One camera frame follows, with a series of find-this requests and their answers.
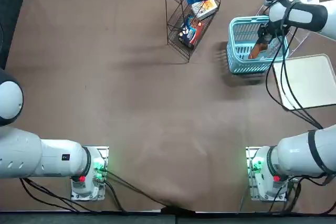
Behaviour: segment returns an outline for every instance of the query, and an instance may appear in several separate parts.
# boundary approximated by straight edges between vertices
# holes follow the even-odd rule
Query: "wire rack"
[[[196,19],[196,16],[198,13],[194,13],[192,10],[192,5],[188,4],[186,0],[174,0],[177,3],[177,8],[175,9],[174,13],[169,17],[167,14],[167,0],[165,0],[166,4],[166,22],[167,22],[167,44],[172,46],[174,49],[176,49],[187,62],[190,61],[190,57],[197,48],[197,45],[200,43],[203,35],[205,34],[206,30],[208,29],[211,21],[213,20],[215,14],[219,10],[219,6],[221,5],[221,0],[214,0],[217,4],[216,10],[206,18],[202,19],[201,22],[203,24],[202,31],[199,39],[197,40],[197,44],[194,45],[193,48],[189,48],[186,45],[182,44],[179,41],[178,34],[182,32],[182,27],[184,27],[184,22],[186,19],[192,15],[194,19]]]

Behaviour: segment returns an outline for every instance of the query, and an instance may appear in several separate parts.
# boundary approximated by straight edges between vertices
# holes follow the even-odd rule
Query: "teal basket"
[[[257,59],[248,59],[248,55],[252,51],[258,39],[258,29],[261,24],[268,23],[268,16],[255,17],[239,17],[234,18],[229,25],[229,40],[227,43],[227,58],[229,69],[234,74],[262,73],[265,72],[279,46],[280,41],[275,38],[268,45],[268,49],[259,54]],[[282,61],[282,49],[280,49],[275,62]]]

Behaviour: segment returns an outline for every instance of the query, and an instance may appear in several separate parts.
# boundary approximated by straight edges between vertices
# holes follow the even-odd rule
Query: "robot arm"
[[[18,82],[0,69],[0,178],[71,177],[72,195],[79,200],[103,199],[106,162],[93,146],[70,140],[40,139],[15,129],[23,108],[23,92]]]
[[[277,0],[269,9],[269,23],[260,26],[259,39],[250,58],[257,58],[272,39],[289,27],[310,30],[336,39],[336,0]],[[282,139],[277,146],[261,147],[253,160],[259,198],[283,201],[287,182],[293,176],[336,174],[336,125]]]
[[[336,39],[336,30],[333,29],[336,24],[336,0],[321,3],[319,0],[270,0],[270,4],[269,22],[260,26],[259,39],[249,59],[256,59],[274,38],[282,36],[282,30],[287,34],[291,26]]]

